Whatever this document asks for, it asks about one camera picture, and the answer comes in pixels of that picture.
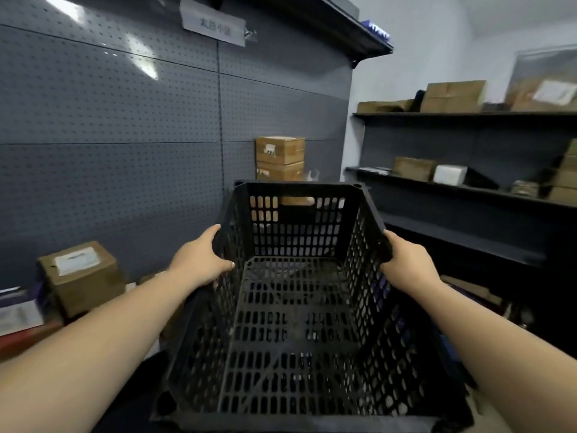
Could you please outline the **black perforated plastic crate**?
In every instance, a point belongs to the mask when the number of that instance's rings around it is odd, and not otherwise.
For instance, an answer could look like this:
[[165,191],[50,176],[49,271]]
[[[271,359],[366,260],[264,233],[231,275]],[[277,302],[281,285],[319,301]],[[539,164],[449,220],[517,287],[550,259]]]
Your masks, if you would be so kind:
[[[313,206],[284,206],[311,196]],[[474,423],[439,330],[380,265],[362,184],[236,181],[151,413],[163,433],[461,433]]]

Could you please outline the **white sign plate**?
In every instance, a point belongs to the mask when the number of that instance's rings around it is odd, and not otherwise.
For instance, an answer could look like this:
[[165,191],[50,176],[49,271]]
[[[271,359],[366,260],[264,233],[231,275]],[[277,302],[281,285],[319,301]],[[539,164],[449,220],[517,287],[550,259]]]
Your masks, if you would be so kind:
[[199,35],[245,47],[246,21],[194,0],[180,0],[182,27]]

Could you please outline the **cardboard box with white label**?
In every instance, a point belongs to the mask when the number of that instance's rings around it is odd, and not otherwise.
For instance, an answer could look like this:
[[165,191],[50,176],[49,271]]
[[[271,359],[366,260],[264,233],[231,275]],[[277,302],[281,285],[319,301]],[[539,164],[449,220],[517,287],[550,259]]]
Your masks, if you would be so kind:
[[97,241],[41,256],[38,264],[67,318],[125,292],[126,279],[116,258]]

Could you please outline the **cardboard box with small sticker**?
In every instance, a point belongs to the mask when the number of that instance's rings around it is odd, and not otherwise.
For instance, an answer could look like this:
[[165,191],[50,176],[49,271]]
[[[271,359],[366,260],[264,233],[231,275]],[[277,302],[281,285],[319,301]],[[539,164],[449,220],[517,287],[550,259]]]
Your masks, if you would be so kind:
[[305,138],[266,136],[255,138],[257,163],[287,166],[305,159]]

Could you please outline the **large cardboard box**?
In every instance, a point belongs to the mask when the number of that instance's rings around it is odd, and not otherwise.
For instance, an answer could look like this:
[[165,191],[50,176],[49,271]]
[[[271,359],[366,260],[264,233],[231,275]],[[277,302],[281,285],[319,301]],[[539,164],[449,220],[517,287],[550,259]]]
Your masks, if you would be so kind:
[[430,83],[420,112],[427,114],[478,114],[485,98],[485,80]]

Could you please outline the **dark metal shelving unit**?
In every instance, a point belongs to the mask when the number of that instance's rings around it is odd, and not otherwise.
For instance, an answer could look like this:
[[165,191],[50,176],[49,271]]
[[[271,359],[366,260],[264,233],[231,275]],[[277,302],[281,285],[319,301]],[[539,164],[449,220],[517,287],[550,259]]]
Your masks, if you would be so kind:
[[[577,207],[510,194],[545,183],[577,138],[577,113],[353,114],[364,137],[358,180],[387,226],[426,247],[441,273],[521,308],[535,335],[577,357]],[[466,166],[496,184],[447,186],[358,172],[397,156]]]

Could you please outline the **person's left hand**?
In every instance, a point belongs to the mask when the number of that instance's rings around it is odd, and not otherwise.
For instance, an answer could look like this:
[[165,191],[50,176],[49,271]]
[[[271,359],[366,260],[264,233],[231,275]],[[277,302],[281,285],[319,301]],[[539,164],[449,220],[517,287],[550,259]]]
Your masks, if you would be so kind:
[[198,287],[212,283],[220,276],[208,274],[208,261],[223,259],[215,254],[212,247],[220,228],[220,224],[209,227],[197,239],[185,243],[177,251],[166,274],[169,284],[191,293]]

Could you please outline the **red flat box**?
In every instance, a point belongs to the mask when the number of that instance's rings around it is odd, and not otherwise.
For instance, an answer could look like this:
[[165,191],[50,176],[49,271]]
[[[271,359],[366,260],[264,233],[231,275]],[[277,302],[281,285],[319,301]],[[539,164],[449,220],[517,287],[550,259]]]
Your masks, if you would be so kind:
[[0,336],[0,364],[19,356],[25,350],[56,333],[63,327],[61,320]]

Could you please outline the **flattened cardboard piece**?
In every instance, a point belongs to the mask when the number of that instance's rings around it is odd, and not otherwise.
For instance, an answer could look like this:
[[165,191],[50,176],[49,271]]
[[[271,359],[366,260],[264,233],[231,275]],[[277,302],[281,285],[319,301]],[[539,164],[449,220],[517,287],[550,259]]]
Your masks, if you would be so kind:
[[472,295],[473,298],[481,299],[487,303],[493,304],[494,306],[502,306],[502,298],[494,295],[488,288],[484,286],[473,284],[471,282],[463,281],[461,279],[447,275],[441,275],[441,280],[445,284],[448,284],[463,294]]

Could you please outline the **white and purple flat box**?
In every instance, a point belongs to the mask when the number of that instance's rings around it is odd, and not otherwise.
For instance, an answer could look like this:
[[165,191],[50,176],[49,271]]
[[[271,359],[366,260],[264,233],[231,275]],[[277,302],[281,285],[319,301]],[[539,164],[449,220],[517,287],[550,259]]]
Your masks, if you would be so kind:
[[0,289],[0,336],[45,323],[39,290],[21,286]]

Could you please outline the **small brown box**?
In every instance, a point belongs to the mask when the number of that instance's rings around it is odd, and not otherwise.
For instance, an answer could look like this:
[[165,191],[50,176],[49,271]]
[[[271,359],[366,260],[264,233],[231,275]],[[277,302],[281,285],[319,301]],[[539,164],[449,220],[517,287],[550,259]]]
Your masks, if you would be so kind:
[[510,194],[524,197],[539,197],[540,185],[538,182],[517,180],[510,188]]

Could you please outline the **grey pegboard shelf back panel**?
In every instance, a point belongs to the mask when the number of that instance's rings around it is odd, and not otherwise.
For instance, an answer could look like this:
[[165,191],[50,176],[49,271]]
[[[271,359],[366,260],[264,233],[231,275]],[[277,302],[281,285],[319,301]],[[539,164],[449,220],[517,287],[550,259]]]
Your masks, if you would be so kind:
[[221,7],[256,37],[223,43],[180,1],[0,0],[0,287],[94,240],[129,279],[162,270],[255,177],[257,136],[305,137],[339,180],[345,54],[248,0]]

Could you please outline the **person's right forearm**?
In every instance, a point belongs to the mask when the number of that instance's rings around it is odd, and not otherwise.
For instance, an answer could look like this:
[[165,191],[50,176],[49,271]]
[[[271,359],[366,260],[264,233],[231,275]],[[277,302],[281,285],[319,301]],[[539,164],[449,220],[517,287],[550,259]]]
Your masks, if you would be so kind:
[[412,296],[513,431],[577,433],[576,359],[439,279]]

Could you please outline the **person's left forearm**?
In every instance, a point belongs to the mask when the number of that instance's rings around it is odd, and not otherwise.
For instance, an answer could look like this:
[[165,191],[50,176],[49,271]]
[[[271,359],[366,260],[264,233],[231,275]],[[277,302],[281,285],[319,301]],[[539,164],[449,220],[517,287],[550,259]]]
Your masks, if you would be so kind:
[[193,288],[167,271],[0,364],[0,433],[90,433]]

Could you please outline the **plastic-wrapped cardboard box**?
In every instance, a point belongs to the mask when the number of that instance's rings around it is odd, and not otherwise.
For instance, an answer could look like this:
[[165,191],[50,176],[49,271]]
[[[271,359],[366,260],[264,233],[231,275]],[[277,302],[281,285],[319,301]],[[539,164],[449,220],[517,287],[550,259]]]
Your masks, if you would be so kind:
[[504,102],[512,112],[577,113],[577,45],[517,54]]

